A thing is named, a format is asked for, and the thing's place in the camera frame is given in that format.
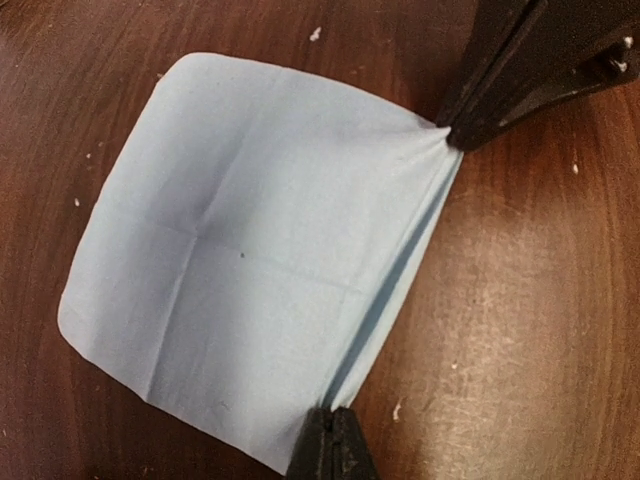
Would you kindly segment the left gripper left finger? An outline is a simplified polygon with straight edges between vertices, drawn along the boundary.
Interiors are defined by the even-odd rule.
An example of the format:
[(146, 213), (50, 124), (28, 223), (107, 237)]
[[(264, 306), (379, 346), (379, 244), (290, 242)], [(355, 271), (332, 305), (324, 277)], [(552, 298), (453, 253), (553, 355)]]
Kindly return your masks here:
[(333, 413), (310, 410), (305, 418), (285, 473), (290, 480), (333, 478)]

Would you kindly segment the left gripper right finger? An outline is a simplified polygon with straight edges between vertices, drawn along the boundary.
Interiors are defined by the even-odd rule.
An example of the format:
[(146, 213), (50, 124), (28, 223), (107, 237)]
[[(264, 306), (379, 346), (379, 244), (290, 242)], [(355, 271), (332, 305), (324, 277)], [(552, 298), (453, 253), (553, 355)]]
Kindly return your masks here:
[(332, 478), (380, 480), (355, 412), (339, 408), (332, 422)]

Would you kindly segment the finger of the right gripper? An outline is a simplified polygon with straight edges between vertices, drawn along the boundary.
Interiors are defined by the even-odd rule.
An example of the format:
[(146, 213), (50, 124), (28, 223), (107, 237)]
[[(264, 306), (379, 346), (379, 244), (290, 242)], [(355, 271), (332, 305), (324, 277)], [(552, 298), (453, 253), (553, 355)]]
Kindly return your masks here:
[(473, 151), (544, 108), (638, 79), (638, 2), (544, 2), (449, 127), (449, 145)]
[(532, 17), (535, 21), (545, 9), (544, 1), (479, 1), (474, 25), (462, 61), (442, 106), (436, 125), (454, 129), (481, 95), (483, 84), (503, 50), (524, 29)]

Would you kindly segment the blue cleaning cloth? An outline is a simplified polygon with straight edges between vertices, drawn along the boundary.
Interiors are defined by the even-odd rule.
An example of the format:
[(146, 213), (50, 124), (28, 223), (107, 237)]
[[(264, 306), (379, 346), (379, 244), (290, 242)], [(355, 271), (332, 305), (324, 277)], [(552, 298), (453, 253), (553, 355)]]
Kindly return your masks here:
[(462, 160), (352, 86), (191, 53), (158, 81), (92, 210), (64, 339), (146, 402), (284, 473), (350, 404)]

